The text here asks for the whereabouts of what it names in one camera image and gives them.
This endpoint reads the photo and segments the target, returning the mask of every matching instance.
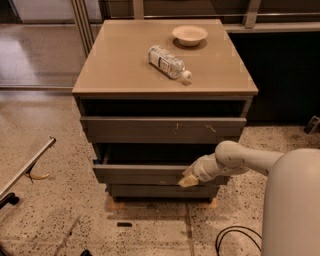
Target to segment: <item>speckled floor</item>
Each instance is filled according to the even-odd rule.
[[[50,176],[22,177],[20,202],[0,210],[0,244],[8,255],[216,255],[220,230],[243,225],[261,234],[266,178],[232,177],[211,204],[196,201],[114,203],[91,169],[94,156],[72,96],[43,92],[0,94],[0,188],[52,135],[57,139],[34,167]],[[320,148],[320,135],[302,127],[246,127],[240,143],[286,152]],[[122,227],[129,223],[131,227]],[[226,236],[222,255],[259,255],[241,234]]]

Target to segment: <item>bottle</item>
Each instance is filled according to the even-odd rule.
[[[148,60],[170,78],[179,79],[184,85],[191,83],[192,73],[186,70],[183,60],[160,45],[154,45],[149,49]]]

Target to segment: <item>black cable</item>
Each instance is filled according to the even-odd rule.
[[[242,233],[244,235],[246,235],[248,238],[250,238],[250,240],[257,246],[257,248],[259,249],[259,251],[261,251],[261,248],[260,246],[257,244],[257,242],[249,235],[247,234],[246,232],[242,231],[242,230],[238,230],[238,229],[233,229],[233,228],[242,228],[242,229],[246,229],[246,230],[249,230],[251,232],[253,232],[254,234],[256,234],[260,239],[262,239],[261,235],[259,235],[256,231],[254,231],[253,229],[250,229],[250,228],[247,228],[247,227],[244,227],[244,226],[230,226],[228,228],[225,228],[223,230],[221,230],[219,232],[219,234],[217,235],[217,238],[216,238],[216,241],[215,241],[215,249],[216,249],[216,252],[217,252],[217,256],[220,256],[220,247],[221,247],[221,243],[222,243],[222,240],[223,238],[230,232],[239,232],[239,233]]]

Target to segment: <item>robotic hand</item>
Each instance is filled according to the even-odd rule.
[[[224,141],[214,154],[197,159],[183,173],[179,185],[194,186],[199,181],[249,169],[268,176],[261,255],[320,255],[320,150],[298,149],[283,154]]]

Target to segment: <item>cabinet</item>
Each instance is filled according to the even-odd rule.
[[[206,28],[209,36],[184,48],[171,31],[190,23]],[[153,44],[185,60],[192,85],[148,64]],[[73,90],[97,156],[93,171],[111,196],[209,200],[226,177],[191,188],[177,182],[217,143],[239,139],[256,93],[218,20],[106,21]]]

